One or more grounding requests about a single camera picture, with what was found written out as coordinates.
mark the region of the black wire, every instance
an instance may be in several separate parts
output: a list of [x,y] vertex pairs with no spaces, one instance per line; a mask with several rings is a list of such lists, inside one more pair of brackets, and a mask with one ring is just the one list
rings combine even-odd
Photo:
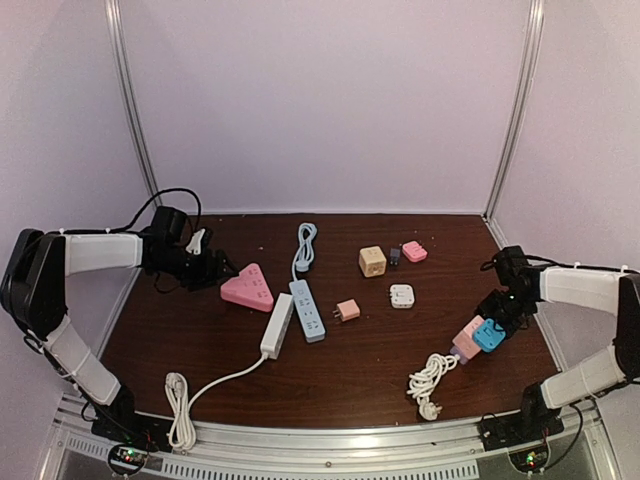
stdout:
[[584,417],[582,416],[582,412],[580,411],[580,409],[575,404],[571,404],[569,406],[571,408],[573,408],[576,412],[578,412],[578,417],[580,417],[580,425],[578,426],[578,431],[576,432],[576,436],[573,437],[573,440],[571,441],[571,443],[569,444],[567,449],[562,453],[562,455],[560,455],[558,458],[556,458],[553,461],[553,463],[551,463],[550,465],[546,465],[544,467],[544,471],[545,472],[547,470],[551,470],[553,467],[558,465],[562,460],[564,460],[567,455],[569,455],[569,452],[575,446],[575,444],[578,442],[578,438],[580,438],[580,434],[582,433],[582,427],[584,427]]
[[527,260],[533,260],[536,262],[546,262],[555,267],[563,267],[563,268],[577,268],[581,270],[599,270],[601,272],[622,272],[622,273],[638,273],[637,270],[625,269],[622,270],[620,268],[615,267],[602,267],[599,265],[569,265],[568,263],[560,263],[552,260],[550,258],[539,257],[537,255],[525,255],[524,258]]
[[171,293],[171,292],[175,292],[178,288],[180,288],[180,283],[178,283],[177,285],[175,285],[175,286],[171,287],[171,288],[170,288],[170,289],[168,289],[168,290],[162,290],[162,289],[158,286],[158,281],[159,281],[159,280],[160,280],[160,272],[158,272],[158,273],[156,274],[156,279],[153,281],[153,288],[155,288],[155,289],[156,289],[156,292],[161,293],[161,294],[163,294],[163,295],[166,295],[166,294]]
[[87,418],[84,416],[84,414],[87,412],[87,407],[90,405],[89,402],[84,404],[84,407],[82,407],[82,410],[80,410],[80,417],[82,417],[82,419],[85,422],[93,422],[94,420],[96,420],[95,418]]
[[[640,273],[637,270],[632,270],[632,269],[621,270],[620,268],[602,267],[602,266],[599,266],[599,265],[570,265],[568,263],[557,262],[556,260],[553,260],[551,258],[539,257],[538,255],[514,256],[514,258],[524,258],[526,260],[532,260],[534,262],[546,263],[546,265],[534,265],[536,267],[562,267],[562,268],[577,268],[577,269],[580,269],[580,270],[599,270],[601,272]],[[496,265],[495,265],[494,261],[493,260],[489,260],[489,261],[484,262],[480,266],[480,271],[481,272],[486,272],[488,270],[491,270],[492,268],[495,268],[495,266]]]
[[144,211],[147,209],[147,207],[149,205],[151,205],[151,203],[156,198],[158,198],[161,195],[164,195],[165,193],[171,193],[171,192],[185,192],[185,193],[188,193],[189,195],[191,195],[195,199],[196,204],[198,205],[198,214],[196,216],[195,230],[198,230],[198,226],[200,225],[200,217],[202,216],[202,203],[200,203],[200,197],[198,197],[196,192],[194,192],[193,190],[191,190],[189,188],[174,187],[174,188],[165,188],[164,190],[160,190],[160,191],[156,192],[155,194],[153,194],[144,203],[144,205],[142,205],[142,207],[140,207],[140,210],[138,210],[138,212],[133,216],[133,219],[127,225],[125,225],[124,227],[114,228],[114,229],[111,230],[111,232],[113,232],[113,233],[122,233],[122,232],[128,231],[131,227],[133,227],[136,224],[136,222],[138,221],[140,216],[144,213]]
[[491,415],[493,418],[495,418],[496,420],[500,421],[500,418],[498,418],[498,416],[495,413],[491,413],[491,412],[487,412],[487,413],[483,413],[482,417],[480,417],[480,424],[482,424],[482,422],[484,422],[484,417],[486,417],[487,415]]

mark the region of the blue power strip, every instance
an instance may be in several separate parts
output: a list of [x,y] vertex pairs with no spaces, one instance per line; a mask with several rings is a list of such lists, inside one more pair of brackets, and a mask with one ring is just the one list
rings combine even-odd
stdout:
[[298,319],[307,343],[324,340],[326,330],[318,313],[318,307],[311,295],[311,289],[306,280],[296,280],[289,283],[289,290],[293,295],[293,304],[298,312]]

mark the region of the pink power strip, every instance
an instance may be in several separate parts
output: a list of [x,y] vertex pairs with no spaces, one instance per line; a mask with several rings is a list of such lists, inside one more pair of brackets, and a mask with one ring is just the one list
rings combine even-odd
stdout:
[[223,283],[220,297],[243,307],[261,312],[273,310],[273,295],[257,263],[251,263],[240,271],[240,275]]

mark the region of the white small adapter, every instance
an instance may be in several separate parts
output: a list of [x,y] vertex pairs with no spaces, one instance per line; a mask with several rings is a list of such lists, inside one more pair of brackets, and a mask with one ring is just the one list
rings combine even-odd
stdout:
[[413,287],[407,284],[396,283],[389,289],[391,306],[393,308],[411,308],[416,301]]
[[272,360],[277,359],[280,354],[292,313],[293,297],[288,293],[281,293],[271,313],[267,329],[262,336],[262,342],[260,342],[260,352]]

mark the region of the wooden table surface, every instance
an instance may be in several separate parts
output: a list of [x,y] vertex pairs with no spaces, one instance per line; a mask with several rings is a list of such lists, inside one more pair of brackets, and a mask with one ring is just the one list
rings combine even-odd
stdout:
[[[303,221],[317,225],[316,261],[306,275],[325,322],[324,341],[307,344],[294,314],[280,357],[201,397],[192,418],[262,427],[365,427],[421,422],[406,396],[408,375],[451,340],[498,286],[480,264],[497,251],[480,217],[440,215],[209,216],[213,248],[244,266],[257,262],[274,298],[288,291],[290,266]],[[401,259],[382,277],[365,279],[362,247],[389,248],[410,240],[429,251],[426,261]],[[413,285],[416,303],[394,310],[388,289]],[[168,277],[161,287],[173,285]],[[332,311],[354,298],[362,315],[341,324]],[[220,299],[217,288],[155,292],[142,274],[114,329],[103,361],[136,396],[140,411],[171,415],[164,393],[168,372],[180,372],[193,395],[212,380],[242,370],[260,357],[269,314]],[[433,399],[440,419],[517,409],[525,386],[556,372],[534,324],[494,353],[479,354],[449,372]]]

